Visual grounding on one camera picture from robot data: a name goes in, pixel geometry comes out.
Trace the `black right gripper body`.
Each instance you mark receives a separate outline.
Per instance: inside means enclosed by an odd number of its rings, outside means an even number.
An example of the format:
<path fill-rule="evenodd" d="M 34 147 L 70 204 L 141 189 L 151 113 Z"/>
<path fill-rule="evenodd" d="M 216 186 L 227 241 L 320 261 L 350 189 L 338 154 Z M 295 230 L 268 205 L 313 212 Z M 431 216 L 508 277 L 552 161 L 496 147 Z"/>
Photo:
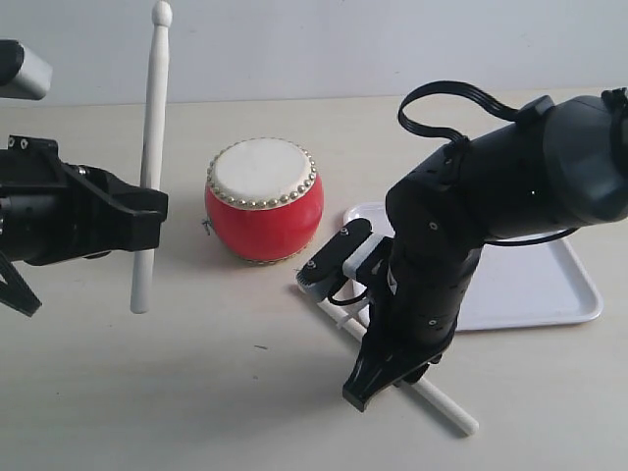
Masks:
<path fill-rule="evenodd" d="M 385 272 L 372 288 L 365 358 L 394 366 L 438 362 L 452 342 L 482 251 L 394 238 Z"/>

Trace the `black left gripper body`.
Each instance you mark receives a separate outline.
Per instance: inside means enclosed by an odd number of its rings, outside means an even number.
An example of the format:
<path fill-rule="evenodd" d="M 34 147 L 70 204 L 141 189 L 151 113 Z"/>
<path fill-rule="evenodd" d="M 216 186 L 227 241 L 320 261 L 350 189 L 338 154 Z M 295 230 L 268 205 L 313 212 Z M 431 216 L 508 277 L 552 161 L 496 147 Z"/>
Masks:
<path fill-rule="evenodd" d="M 28 317 L 41 301 L 16 269 L 16 262 L 45 266 L 77 258 L 98 259 L 107 249 L 84 251 L 89 202 L 108 193 L 113 175 L 69 164 L 54 139 L 10 135 L 1 150 L 1 303 Z"/>

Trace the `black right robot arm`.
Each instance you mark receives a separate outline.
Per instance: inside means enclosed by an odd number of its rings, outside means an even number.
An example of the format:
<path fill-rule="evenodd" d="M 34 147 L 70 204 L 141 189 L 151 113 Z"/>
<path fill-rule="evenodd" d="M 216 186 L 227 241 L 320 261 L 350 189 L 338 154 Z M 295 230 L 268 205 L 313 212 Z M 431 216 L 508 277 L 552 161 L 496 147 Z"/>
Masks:
<path fill-rule="evenodd" d="M 367 233 L 343 266 L 369 298 L 342 388 L 358 410 L 441 359 L 486 246 L 539 243 L 627 216 L 624 89 L 561 103 L 543 96 L 516 110 L 479 90 L 471 99 L 503 127 L 468 138 L 397 115 L 444 144 L 388 191 L 392 236 Z"/>

